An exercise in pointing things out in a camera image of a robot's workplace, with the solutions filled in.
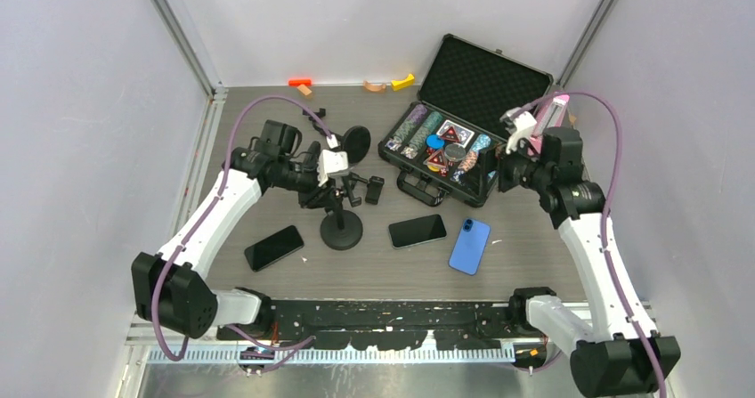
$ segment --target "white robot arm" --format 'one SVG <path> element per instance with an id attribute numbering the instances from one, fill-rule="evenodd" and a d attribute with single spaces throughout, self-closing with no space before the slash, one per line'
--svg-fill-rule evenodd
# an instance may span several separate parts
<path id="1" fill-rule="evenodd" d="M 184 227 L 156 255 L 141 253 L 134 259 L 132 280 L 140 317 L 152 321 L 152 304 L 157 301 L 159 324 L 187 337 L 201 337 L 210 327 L 227 324 L 267 330 L 272 321 L 266 307 L 270 298 L 244 288 L 213 291 L 205 279 L 239 219 L 268 188 L 298 192 L 302 208 L 325 208 L 327 220 L 343 211 L 345 193 L 336 188 L 334 177 L 347 172 L 347 155 L 321 150 L 320 144 L 313 142 L 304 161 L 295 162 L 291 151 L 297 137 L 301 134 L 293 126 L 267 121 L 253 150 L 239 147 L 232 152 L 227 173 L 218 175 Z M 165 281 L 157 289 L 164 271 Z"/>
<path id="2" fill-rule="evenodd" d="M 577 220 L 568 218 L 558 227 L 558 234 L 569 248 L 577 265 L 582 286 L 585 288 L 592 326 L 562 305 L 558 297 L 536 296 L 527 301 L 528 322 L 548 335 L 566 356 L 572 354 L 580 341 L 590 343 L 611 341 L 616 337 L 638 338 L 632 324 L 627 322 L 627 314 L 605 263 L 601 239 L 598 236 L 600 216 L 600 213 L 593 213 L 580 215 Z M 650 319 L 637 298 L 613 239 L 613 222 L 611 219 L 608 222 L 609 251 L 621 287 L 629 304 L 635 307 L 634 320 L 639 322 L 643 331 L 651 334 L 657 331 L 655 322 Z"/>
<path id="3" fill-rule="evenodd" d="M 161 258 L 167 260 L 174 248 L 181 245 L 183 236 L 197 223 L 212 203 L 220 189 L 222 180 L 223 172 L 218 174 L 209 195 L 199 204 L 189 221 L 160 248 L 158 253 L 162 254 Z M 236 223 L 260 198 L 262 198 L 262 189 L 257 179 L 249 179 L 246 173 L 230 169 L 223 197 L 217 201 L 213 210 L 194 232 L 191 242 L 186 245 L 185 250 L 175 260 L 175 264 L 191 266 L 191 269 L 202 280 L 205 280 L 218 250 L 233 228 L 236 227 Z M 260 296 L 237 289 L 212 291 L 212 293 L 217 298 L 217 313 L 211 325 L 249 324 L 255 320 L 259 313 L 262 303 Z"/>
<path id="4" fill-rule="evenodd" d="M 518 131 L 517 122 L 527 125 L 524 119 L 530 114 L 514 113 L 506 117 L 514 117 Z M 517 150 L 499 159 L 499 191 L 521 185 L 540 195 L 540 206 L 577 266 L 592 325 L 547 287 L 515 290 L 509 299 L 515 323 L 541 331 L 570 358 L 572 378 L 587 397 L 657 390 L 660 376 L 655 376 L 653 365 L 662 382 L 680 357 L 678 343 L 674 337 L 660 336 L 639 301 L 616 247 L 610 217 L 605 219 L 606 236 L 601 236 L 606 200 L 600 186 L 583 179 L 580 134 L 569 128 L 547 128 L 541 152 L 531 156 L 527 140 L 531 128 L 512 133 L 518 138 L 513 144 Z"/>

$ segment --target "yellow block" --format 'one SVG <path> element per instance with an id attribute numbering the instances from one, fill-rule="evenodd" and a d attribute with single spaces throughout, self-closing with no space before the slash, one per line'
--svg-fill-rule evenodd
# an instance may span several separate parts
<path id="1" fill-rule="evenodd" d="M 394 89 L 394 91 L 398 91 L 400 89 L 403 89 L 407 86 L 414 85 L 414 75 L 411 73 L 403 80 L 392 80 L 391 81 L 391 87 Z"/>

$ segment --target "black smartphone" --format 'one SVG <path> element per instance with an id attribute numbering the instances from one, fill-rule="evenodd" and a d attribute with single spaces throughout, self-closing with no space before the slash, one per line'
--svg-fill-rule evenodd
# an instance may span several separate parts
<path id="1" fill-rule="evenodd" d="M 252 272 L 259 272 L 303 246 L 304 240 L 296 226 L 289 226 L 245 249 L 244 256 Z"/>
<path id="2" fill-rule="evenodd" d="M 446 227 L 441 216 L 435 214 L 393 223 L 388 226 L 388 233 L 394 248 L 406 248 L 445 238 Z"/>

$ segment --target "white connector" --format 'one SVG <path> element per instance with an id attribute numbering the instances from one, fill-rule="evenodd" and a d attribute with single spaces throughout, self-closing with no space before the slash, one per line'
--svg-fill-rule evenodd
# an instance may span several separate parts
<path id="1" fill-rule="evenodd" d="M 336 137 L 335 134 L 331 134 L 330 137 L 326 137 L 325 141 L 328 143 L 328 147 L 331 149 L 335 149 L 340 144 L 338 142 L 338 137 Z"/>
<path id="2" fill-rule="evenodd" d="M 320 164 L 317 166 L 317 178 L 320 187 L 331 177 L 340 177 L 349 173 L 349 158 L 345 151 L 323 150 L 320 152 Z"/>
<path id="3" fill-rule="evenodd" d="M 508 137 L 508 142 L 506 142 L 507 154 L 516 151 L 516 145 L 519 143 L 519 140 L 530 138 L 532 132 L 535 130 L 535 126 L 538 124 L 538 121 L 535 120 L 529 111 L 525 111 L 516 118 L 511 119 L 511 116 L 518 110 L 518 107 L 514 107 L 503 115 L 503 118 L 514 125 L 514 130 L 511 132 L 511 136 Z"/>

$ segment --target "white wall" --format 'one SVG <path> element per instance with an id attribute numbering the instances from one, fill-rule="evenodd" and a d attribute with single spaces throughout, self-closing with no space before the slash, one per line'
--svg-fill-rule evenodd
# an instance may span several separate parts
<path id="1" fill-rule="evenodd" d="M 632 280 L 677 337 L 678 396 L 753 396 L 755 0 L 619 0 L 571 89 L 608 97 L 626 145 L 613 210 Z M 606 183 L 610 119 L 579 102 Z"/>
<path id="2" fill-rule="evenodd" d="M 108 393 L 206 105 L 149 0 L 0 0 L 3 396 Z"/>
<path id="3" fill-rule="evenodd" d="M 422 78 L 454 33 L 559 75 L 599 0 L 183 0 L 227 86 Z"/>

